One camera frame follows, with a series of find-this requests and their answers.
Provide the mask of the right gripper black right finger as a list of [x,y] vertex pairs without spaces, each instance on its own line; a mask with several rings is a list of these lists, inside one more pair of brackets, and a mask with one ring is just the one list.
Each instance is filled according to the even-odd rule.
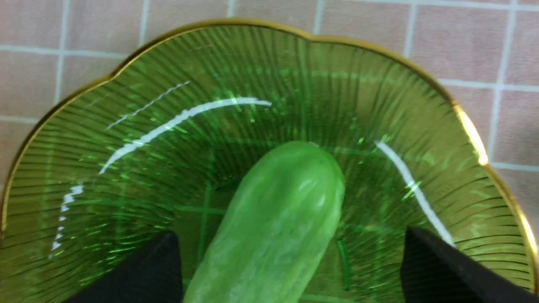
[[538,297],[428,230],[406,229],[400,281],[407,303],[537,303]]

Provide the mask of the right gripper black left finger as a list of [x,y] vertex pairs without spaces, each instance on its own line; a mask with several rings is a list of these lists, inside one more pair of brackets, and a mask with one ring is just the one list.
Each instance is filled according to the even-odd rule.
[[181,303],[183,295],[179,239],[164,231],[66,302]]

